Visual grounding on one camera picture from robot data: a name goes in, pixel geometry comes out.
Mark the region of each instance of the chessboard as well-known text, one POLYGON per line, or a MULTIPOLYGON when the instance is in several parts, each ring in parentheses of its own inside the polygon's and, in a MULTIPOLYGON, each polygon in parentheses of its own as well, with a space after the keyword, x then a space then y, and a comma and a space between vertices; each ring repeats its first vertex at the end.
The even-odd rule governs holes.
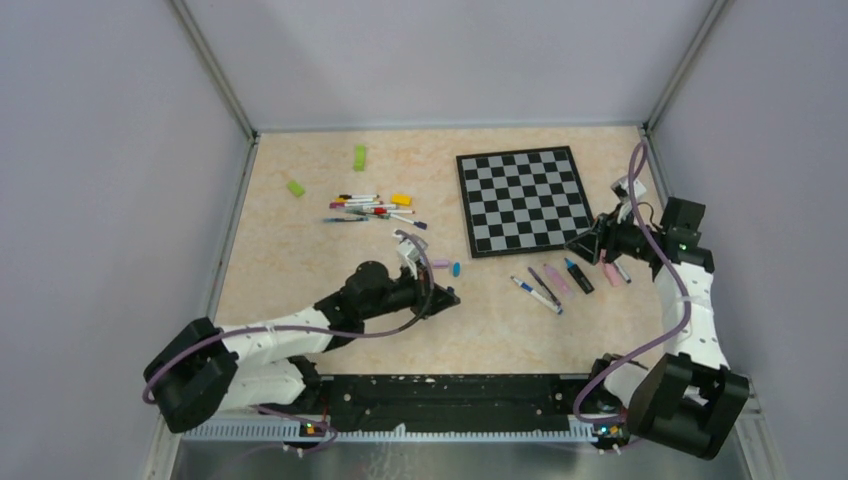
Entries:
POLYGON ((456 157, 471 257, 562 249, 592 224, 565 147, 456 157))

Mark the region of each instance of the table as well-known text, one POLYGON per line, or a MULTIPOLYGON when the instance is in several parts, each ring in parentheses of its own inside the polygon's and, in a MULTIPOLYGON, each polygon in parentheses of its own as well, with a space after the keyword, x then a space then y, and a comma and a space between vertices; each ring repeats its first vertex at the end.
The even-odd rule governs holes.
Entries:
MULTIPOLYGON (((247 324, 299 311, 336 291, 361 262, 376 260, 396 276, 394 228, 398 221, 325 224, 338 193, 412 196, 416 230, 431 258, 458 260, 462 274, 436 272, 462 304, 419 322, 406 332, 360 339, 312 356, 319 372, 380 373, 585 373, 605 352, 627 353, 661 333, 660 307, 647 265, 622 263, 633 283, 613 288, 600 267, 577 260, 595 285, 552 312, 509 279, 532 282, 527 267, 543 263, 564 271, 566 252, 553 251, 471 260, 455 157, 559 145, 571 146, 595 214, 617 203, 609 185, 626 173, 639 141, 635 127, 510 128, 263 134, 239 221, 216 317, 217 324, 247 324), (367 147, 365 172, 353 171, 354 146, 367 147), (306 193, 287 189, 297 180, 306 193)), ((649 169, 641 180, 646 200, 661 211, 649 169)), ((366 331, 390 329, 411 318, 407 311, 369 320, 366 331)), ((653 365, 655 349, 640 360, 653 365)))

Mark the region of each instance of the green block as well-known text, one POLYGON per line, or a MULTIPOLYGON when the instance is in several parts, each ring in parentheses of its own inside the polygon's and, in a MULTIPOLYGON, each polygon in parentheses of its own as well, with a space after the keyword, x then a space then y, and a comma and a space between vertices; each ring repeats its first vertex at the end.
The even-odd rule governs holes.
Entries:
POLYGON ((292 195, 294 195, 295 197, 299 197, 306 193, 306 190, 304 190, 303 187, 301 187, 300 184, 295 182, 294 180, 287 183, 286 188, 288 188, 289 191, 292 192, 292 195))
POLYGON ((365 171, 365 145, 356 146, 356 156, 353 160, 353 169, 357 172, 365 171))

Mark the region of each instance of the yellow block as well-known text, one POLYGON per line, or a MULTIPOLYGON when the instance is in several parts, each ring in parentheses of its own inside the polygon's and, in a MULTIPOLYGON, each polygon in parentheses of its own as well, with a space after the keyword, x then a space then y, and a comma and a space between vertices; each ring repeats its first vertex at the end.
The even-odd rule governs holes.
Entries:
POLYGON ((392 203, 408 207, 412 204, 412 199, 408 195, 394 194, 392 195, 392 203))

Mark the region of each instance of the pink highlighter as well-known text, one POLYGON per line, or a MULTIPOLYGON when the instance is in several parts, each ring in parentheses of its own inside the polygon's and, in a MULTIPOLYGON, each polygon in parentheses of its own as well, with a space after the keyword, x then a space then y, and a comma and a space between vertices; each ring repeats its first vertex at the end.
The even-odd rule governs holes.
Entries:
POLYGON ((615 265, 611 263, 605 263, 604 259, 607 256, 606 250, 601 250, 601 269, 604 271, 604 276, 609 280, 610 285, 613 287, 620 287, 623 285, 621 280, 621 275, 618 274, 618 270, 615 269, 615 265))
POLYGON ((565 279, 562 278, 562 275, 559 274, 556 268, 546 263, 545 274, 548 276, 548 278, 551 279, 552 282, 554 282, 554 285, 556 285, 557 287, 559 287, 560 290, 562 290, 562 293, 564 293, 566 297, 571 298, 574 296, 574 291, 568 287, 568 284, 565 283, 565 279))

